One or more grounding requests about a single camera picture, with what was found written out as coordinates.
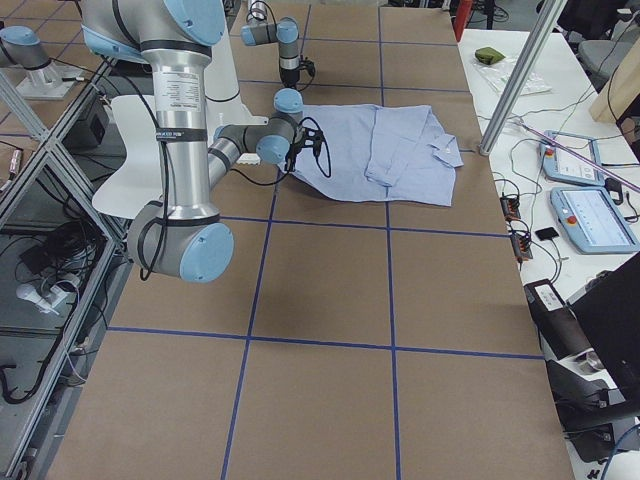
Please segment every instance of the metal frame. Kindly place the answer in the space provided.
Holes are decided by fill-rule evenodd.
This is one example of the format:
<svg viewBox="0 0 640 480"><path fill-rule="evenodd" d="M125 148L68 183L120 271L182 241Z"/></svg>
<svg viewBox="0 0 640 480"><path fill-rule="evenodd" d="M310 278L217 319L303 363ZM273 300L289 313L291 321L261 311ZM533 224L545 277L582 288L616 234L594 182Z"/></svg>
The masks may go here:
<svg viewBox="0 0 640 480"><path fill-rule="evenodd" d="M544 2L538 21L527 37L527 42L522 48L522 52L520 52L513 73L500 96L500 100L491 116L491 121L487 125L482 141L478 146L478 151L481 155L486 156L491 153L566 3L567 0L547 0Z"/></svg>

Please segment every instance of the green object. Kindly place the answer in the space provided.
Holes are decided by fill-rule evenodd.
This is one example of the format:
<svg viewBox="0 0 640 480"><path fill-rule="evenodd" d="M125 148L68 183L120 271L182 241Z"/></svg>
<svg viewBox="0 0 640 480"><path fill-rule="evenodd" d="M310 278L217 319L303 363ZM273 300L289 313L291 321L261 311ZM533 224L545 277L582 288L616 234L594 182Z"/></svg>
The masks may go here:
<svg viewBox="0 0 640 480"><path fill-rule="evenodd" d="M485 65L493 65L494 63L498 63L500 60L504 58L499 51L495 48L484 47L476 50L476 58L480 63L484 63Z"/></svg>

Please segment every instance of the screen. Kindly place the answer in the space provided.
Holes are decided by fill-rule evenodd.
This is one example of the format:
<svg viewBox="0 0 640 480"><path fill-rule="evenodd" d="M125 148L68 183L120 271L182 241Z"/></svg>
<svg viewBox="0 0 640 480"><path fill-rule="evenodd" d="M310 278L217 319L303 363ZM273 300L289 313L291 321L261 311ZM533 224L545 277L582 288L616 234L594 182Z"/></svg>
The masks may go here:
<svg viewBox="0 0 640 480"><path fill-rule="evenodd" d="M571 306L589 343L627 399L640 387L639 279L640 254L636 254Z"/></svg>
<svg viewBox="0 0 640 480"><path fill-rule="evenodd" d="M593 163L596 163L589 140L567 135L558 135L555 137L555 141L586 157ZM586 180L596 179L596 171L592 166L587 165L570 153L560 150L559 148L556 148L556 168L561 175L584 178Z"/></svg>
<svg viewBox="0 0 640 480"><path fill-rule="evenodd" d="M590 246L632 245L611 205L599 190L562 192Z"/></svg>

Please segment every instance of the white table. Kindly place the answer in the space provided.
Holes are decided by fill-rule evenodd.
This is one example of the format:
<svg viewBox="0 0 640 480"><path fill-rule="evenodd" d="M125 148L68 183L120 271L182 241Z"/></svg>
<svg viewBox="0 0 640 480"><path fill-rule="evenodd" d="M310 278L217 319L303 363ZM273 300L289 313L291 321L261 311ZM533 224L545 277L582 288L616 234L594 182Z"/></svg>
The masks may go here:
<svg viewBox="0 0 640 480"><path fill-rule="evenodd" d="M474 97L476 113L479 117L491 117L498 102L499 95L493 90L489 83L481 76L478 69L473 65L475 62L474 52L478 48L491 46L502 52L507 57L517 56L527 38L526 32L508 31L486 31L486 30L466 30L460 42L460 55L462 57L465 73L469 82L471 93ZM547 41L547 45L542 52L534 71L541 75L547 84L552 87L550 92L521 96L514 113L523 115L526 112L543 109L558 109L577 102L581 95L587 91L591 95L586 101L577 105L575 112L562 127L562 131L581 135L588 135L596 138L619 135L620 131L614 124L597 123L589 115L589 107L596 98L591 84L580 67L571 49L560 34L552 34ZM525 122L533 128L544 130L559 130L563 125L573 107L561 112L542 112L529 114L524 117ZM481 128L485 128L487 120L480 118ZM495 178L512 180L519 187L520 191L534 192L536 187L533 183L518 177L511 168L509 158L510 150L517 142L524 138L533 138L522 128L513 123L508 123L500 135L496 146L490 155L491 167L494 172L498 172ZM598 142L600 154L604 163L626 163L637 164L637 161L622 137L601 140ZM515 168L530 178L538 178L540 171L540 161L537 153L537 143L527 141L521 143L514 151ZM640 168L618 168L616 173L626 179L640 184ZM538 179L544 191L536 197L526 195L521 198L520 212L523 220L529 225L531 231L544 228L555 227L561 236L555 239L556 245L563 261L562 275L555 283L555 287L564 298L570 297L577 290L584 286L589 280L602 270L614 270L624 263L630 255L582 255L576 248L566 240L561 227L557 224L556 216L552 212L549 203L548 190L554 186L563 184L549 182L545 180L544 174ZM503 182L498 182L496 187L502 191ZM515 188L510 185L504 187L505 193L514 193ZM640 195L631 193L631 202L636 207L640 207ZM632 215L633 212L625 203L621 207L624 215ZM640 224L632 225L632 230L640 236ZM553 246L549 242L544 242L544 246L552 253L556 254ZM526 284L543 278L551 278L554 272L554 264L551 258L535 245L532 247L534 259L524 262L521 270L522 283ZM598 374L590 376L590 380L596 378L607 378L606 375ZM576 479L585 479L592 469L602 470L602 466L595 462L583 463L573 449L567 443L567 448L571 456L574 474ZM607 474L608 480L635 480L640 472L640 453L630 452L616 456Z"/></svg>

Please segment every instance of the light blue joint cap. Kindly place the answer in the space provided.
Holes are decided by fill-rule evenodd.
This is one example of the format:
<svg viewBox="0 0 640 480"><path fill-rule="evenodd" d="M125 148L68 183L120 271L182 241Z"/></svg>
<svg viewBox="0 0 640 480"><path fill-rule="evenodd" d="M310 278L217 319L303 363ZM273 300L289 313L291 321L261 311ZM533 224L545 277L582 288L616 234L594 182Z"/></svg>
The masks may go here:
<svg viewBox="0 0 640 480"><path fill-rule="evenodd" d="M287 139L280 135L267 135L258 141L256 153L265 162L277 165L284 162L290 146Z"/></svg>
<svg viewBox="0 0 640 480"><path fill-rule="evenodd" d="M93 53L120 60L127 60L129 62L147 63L147 61L142 58L140 51L129 45L105 37L84 25L82 26L82 32L84 34L84 43L87 44L87 47L89 47L89 50Z"/></svg>
<svg viewBox="0 0 640 480"><path fill-rule="evenodd" d="M278 22L276 37L282 43L293 43L298 40L298 24L293 18L284 17Z"/></svg>
<svg viewBox="0 0 640 480"><path fill-rule="evenodd" d="M282 113L300 113L303 106L302 95L293 88L281 88L273 97L273 107Z"/></svg>
<svg viewBox="0 0 640 480"><path fill-rule="evenodd" d="M216 128L216 131L213 132L213 139L217 140L218 137L220 137L220 133L222 132L222 130L224 130L224 127L226 127L226 125L220 125L218 128Z"/></svg>
<svg viewBox="0 0 640 480"><path fill-rule="evenodd" d="M210 47L222 38L226 25L220 0L164 0L164 5L195 42Z"/></svg>
<svg viewBox="0 0 640 480"><path fill-rule="evenodd" d="M233 234L223 223L207 225L193 237L180 261L180 278L206 283L218 278L233 257Z"/></svg>
<svg viewBox="0 0 640 480"><path fill-rule="evenodd" d="M0 38L13 45L32 46L38 45L40 39L29 27L16 25L0 30Z"/></svg>
<svg viewBox="0 0 640 480"><path fill-rule="evenodd" d="M240 30L240 37L242 37L242 41L247 47L255 47L256 39L253 36L253 32L251 31L251 27L249 25L245 25Z"/></svg>

